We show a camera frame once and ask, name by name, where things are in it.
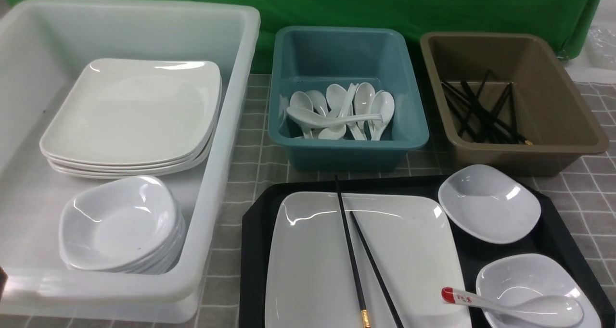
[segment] stack of white bowls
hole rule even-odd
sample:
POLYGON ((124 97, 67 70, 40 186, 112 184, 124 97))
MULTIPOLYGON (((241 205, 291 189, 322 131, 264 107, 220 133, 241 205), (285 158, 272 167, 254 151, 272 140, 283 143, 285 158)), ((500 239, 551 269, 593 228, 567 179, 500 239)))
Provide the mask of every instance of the stack of white bowls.
POLYGON ((60 217, 60 257, 69 269, 162 274, 182 251, 186 223, 156 177, 127 177, 86 190, 60 217))
POLYGON ((192 168, 209 155, 222 95, 209 61, 96 60, 40 138, 57 172, 117 179, 192 168))

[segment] chopsticks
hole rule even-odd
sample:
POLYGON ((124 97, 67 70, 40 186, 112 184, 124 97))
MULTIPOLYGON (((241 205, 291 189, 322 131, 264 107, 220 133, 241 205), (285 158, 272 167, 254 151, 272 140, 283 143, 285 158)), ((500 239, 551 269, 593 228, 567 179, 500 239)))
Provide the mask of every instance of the chopsticks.
POLYGON ((337 175, 334 176, 334 181, 336 182, 336 193, 338 195, 338 203, 340 204, 340 215, 343 219, 343 226, 345 227, 348 257, 350 258, 350 266, 353 271, 353 280, 355 281, 355 291, 357 293, 357 302, 359 302, 361 321, 363 322, 363 328, 370 328, 370 320, 368 319, 366 300, 363 298, 363 290, 361 290, 361 280, 359 279, 359 271, 357 270, 355 253, 353 252, 353 243, 350 240, 350 233, 348 232, 348 222, 346 219, 345 205, 343 204, 343 195, 340 192, 340 184, 338 183, 337 175))
POLYGON ((368 247, 368 243, 366 242, 366 238, 363 237, 363 232, 361 231, 361 227, 359 227, 359 222, 357 222, 357 218, 355 217, 354 212, 350 212, 350 219, 353 221, 353 225, 357 230, 357 234, 359 234, 359 239, 361 239, 361 243, 363 244, 363 248, 366 251, 366 255, 368 256, 368 260, 370 260, 370 265, 372 265, 372 271, 374 271, 374 275, 376 275, 376 280, 379 282, 379 286, 381 286, 381 291, 385 296, 385 301, 387 302, 387 306, 389 306, 389 311, 391 311, 391 315, 394 317, 394 322, 396 322, 397 328, 404 328, 402 325, 402 320, 398 315, 398 311, 396 310, 396 306, 394 306, 394 301, 391 300, 391 296, 389 295, 389 291, 387 291, 387 286, 385 286, 385 282, 383 281, 383 277, 381 276, 381 272, 379 268, 376 266, 376 262, 372 257, 372 252, 370 251, 370 247, 368 247))
POLYGON ((466 131, 473 139, 477 138, 477 133, 475 133, 475 131, 473 131, 470 126, 468 126, 468 122, 464 122, 464 120, 462 119, 462 114, 460 114, 458 109, 456 109, 456 107, 451 103, 449 98, 445 98, 445 100, 447 101, 447 106, 449 106, 451 113, 460 121, 460 131, 466 131))
POLYGON ((512 83, 509 83, 507 85, 507 87, 502 92, 499 101, 495 105, 496 107, 502 102, 498 112, 494 112, 495 108, 492 111, 487 111, 484 107, 481 106, 479 102, 479 96, 486 84, 487 77, 490 73, 491 70, 488 70, 486 72, 486 74, 484 75, 484 79, 482 80, 476 94, 473 92, 471 87, 468 85, 468 82, 466 82, 465 80, 460 81, 460 86, 462 88, 462 91, 464 92, 455 88, 449 82, 441 82, 444 87, 444 92, 447 92, 445 93, 445 98, 448 100, 449 109, 452 109, 452 105, 449 102, 449 99, 451 97, 455 98, 455 100, 460 105, 468 109, 464 118, 462 118, 462 116, 458 117, 456 115, 456 118, 460 120, 460 129, 458 129, 458 136, 462 137, 465 131, 468 132, 468 122, 471 118, 471 115, 474 114, 479 120, 480 130, 478 133, 476 133, 477 137, 473 137, 473 135, 469 133, 469 135, 471 135, 471 138, 473 138, 473 142, 484 142, 486 138, 488 138, 489 142, 491 143, 519 144, 520 142, 522 142, 526 145, 533 145, 531 141, 526 139, 526 137, 522 136, 517 130, 517 118, 515 117, 515 101, 513 98, 512 83), (507 97, 510 106, 510 126, 498 118, 500 109, 502 109, 502 106, 504 105, 504 102, 506 102, 507 97))
MULTIPOLYGON (((361 321, 363 322, 364 328, 370 327, 370 322, 368 321, 368 310, 366 308, 366 302, 363 297, 363 291, 361 290, 361 282, 359 279, 359 271, 357 270, 357 262, 355 260, 355 254, 353 252, 353 244, 350 240, 350 233, 348 231, 348 222, 346 218, 345 212, 345 204, 343 204, 343 196, 340 190, 340 184, 338 182, 338 176, 334 176, 334 181, 336 182, 336 194, 338 196, 338 203, 340 204, 340 213, 343 219, 343 226, 345 227, 345 236, 348 247, 348 255, 350 257, 350 263, 353 270, 353 278, 355 280, 356 292, 357 292, 357 300, 359 301, 359 308, 361 310, 361 321)), ((366 238, 363 236, 363 232, 361 231, 361 227, 359 226, 359 222, 355 216, 354 212, 350 212, 351 220, 355 225, 357 230, 357 234, 359 235, 359 239, 361 240, 361 244, 363 245, 364 250, 366 251, 366 255, 368 256, 368 260, 370 261, 370 265, 372 265, 372 271, 374 271, 374 275, 376 275, 376 280, 379 282, 379 286, 381 287, 381 291, 385 296, 385 301, 387 302, 387 306, 389 306, 389 311, 391 311, 391 315, 394 318, 394 322, 396 323, 396 328, 404 328, 402 324, 402 320, 398 315, 398 311, 396 310, 396 306, 394 306, 394 301, 391 299, 389 295, 389 291, 387 290, 387 286, 385 286, 385 282, 383 281, 383 277, 381 276, 381 272, 374 261, 374 257, 372 257, 372 252, 370 251, 370 247, 368 247, 368 243, 366 238)))

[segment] white bowl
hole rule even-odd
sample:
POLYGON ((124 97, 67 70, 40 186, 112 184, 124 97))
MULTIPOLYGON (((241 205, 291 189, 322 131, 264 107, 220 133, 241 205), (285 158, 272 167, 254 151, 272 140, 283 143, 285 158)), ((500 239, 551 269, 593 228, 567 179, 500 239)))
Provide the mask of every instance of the white bowl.
MULTIPOLYGON (((163 245, 158 247, 155 251, 136 262, 121 267, 105 269, 105 272, 157 275, 168 271, 171 264, 178 257, 180 251, 182 251, 182 245, 186 234, 186 223, 179 212, 176 220, 178 222, 174 227, 174 231, 172 231, 167 240, 163 242, 163 245)), ((66 263, 66 267, 68 269, 79 270, 68 263, 66 263)))
POLYGON ((156 251, 176 224, 176 203, 157 178, 127 177, 71 199, 60 217, 60 256, 74 268, 122 267, 156 251))
POLYGON ((537 197, 486 165, 468 166, 448 177, 438 189, 438 201, 453 223, 490 243, 521 240, 541 216, 537 197))
MULTIPOLYGON (((584 317, 576 328, 599 328, 601 322, 588 297, 554 260, 536 253, 502 258, 477 275, 477 294, 499 304, 513 306, 541 295, 566 295, 576 299, 584 317)), ((537 328, 508 315, 484 310, 493 328, 537 328)))

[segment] white ceramic spoon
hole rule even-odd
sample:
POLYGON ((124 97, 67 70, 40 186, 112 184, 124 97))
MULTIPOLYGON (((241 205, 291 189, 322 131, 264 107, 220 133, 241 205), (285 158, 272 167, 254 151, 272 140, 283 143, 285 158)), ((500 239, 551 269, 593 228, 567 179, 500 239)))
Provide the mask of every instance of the white ceramic spoon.
MULTIPOLYGON (((355 115, 353 113, 353 106, 348 107, 348 116, 352 117, 353 115, 355 115)), ((365 141, 367 140, 366 135, 363 134, 363 132, 361 131, 361 129, 359 128, 358 124, 360 122, 352 122, 350 124, 347 124, 348 129, 350 130, 350 133, 353 135, 353 138, 355 138, 357 141, 365 141)))
MULTIPOLYGON (((357 85, 351 84, 348 87, 348 91, 346 91, 343 87, 338 84, 332 84, 327 88, 325 92, 329 99, 332 100, 334 107, 332 109, 337 108, 337 103, 340 100, 339 94, 344 91, 345 98, 340 107, 340 113, 338 114, 338 118, 346 117, 348 114, 348 108, 353 102, 353 98, 355 97, 355 93, 357 91, 357 85)), ((319 139, 340 139, 345 136, 346 133, 346 125, 328 127, 319 133, 319 139)))
MULTIPOLYGON (((312 102, 310 101, 310 97, 303 91, 296 91, 291 95, 291 102, 289 102, 289 106, 295 108, 303 108, 311 113, 314 113, 314 107, 312 106, 312 102)), ((304 133, 304 138, 312 139, 312 129, 310 127, 306 127, 302 124, 298 124, 299 128, 302 129, 302 133, 304 133)))
POLYGON ((374 97, 374 100, 372 100, 372 104, 370 105, 370 112, 373 114, 381 114, 383 116, 383 121, 368 122, 368 124, 372 125, 370 127, 370 135, 372 136, 370 138, 371 140, 381 140, 383 131, 385 131, 387 125, 391 122, 391 118, 394 116, 395 108, 394 97, 391 96, 391 93, 381 91, 374 97))
POLYGON ((325 90, 325 98, 327 100, 327 104, 330 106, 332 111, 338 111, 340 113, 340 109, 343 107, 343 102, 345 102, 346 89, 341 87, 338 84, 331 84, 325 90))
POLYGON ((328 118, 337 118, 338 114, 340 114, 340 109, 332 109, 329 113, 327 113, 326 117, 328 118))
POLYGON ((327 101, 325 100, 325 96, 320 91, 310 90, 306 91, 306 95, 310 98, 310 102, 312 102, 312 106, 314 110, 317 111, 321 116, 327 116, 327 101))
POLYGON ((474 306, 549 328, 566 328, 578 324, 584 313, 579 303, 563 295, 542 295, 515 306, 502 306, 468 291, 444 287, 440 295, 452 304, 474 306))
POLYGON ((381 120, 381 114, 365 114, 355 115, 352 117, 328 118, 322 117, 321 115, 308 111, 307 109, 297 107, 287 107, 286 113, 289 115, 291 120, 295 121, 298 125, 310 128, 327 128, 362 120, 381 120))
MULTIPOLYGON (((370 113, 370 105, 372 104, 372 100, 374 100, 375 96, 376 93, 374 92, 374 87, 372 84, 368 82, 361 83, 357 87, 357 92, 353 101, 355 105, 355 113, 357 115, 370 113)), ((359 126, 359 129, 365 138, 366 132, 363 129, 363 124, 364 122, 360 121, 357 123, 357 126, 359 126)))

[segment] brown plastic bin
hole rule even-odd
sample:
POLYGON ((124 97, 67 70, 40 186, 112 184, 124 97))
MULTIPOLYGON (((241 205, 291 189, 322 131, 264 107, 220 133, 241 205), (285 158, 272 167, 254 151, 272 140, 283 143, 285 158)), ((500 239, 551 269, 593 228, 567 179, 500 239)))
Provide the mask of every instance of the brown plastic bin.
MULTIPOLYGON (((582 155, 602 153, 609 140, 543 39, 525 34, 431 32, 421 41, 422 54, 434 90, 454 166, 487 164, 509 175, 552 176, 582 155), (491 109, 502 90, 513 82, 519 133, 533 142, 479 144, 458 136, 460 122, 453 117, 441 85, 460 88, 466 80, 474 91, 487 70, 490 74, 480 103, 491 109)), ((459 111, 466 112, 460 105, 459 111)), ((500 114, 510 124, 508 104, 500 114)), ((477 129, 477 120, 470 125, 477 129)))

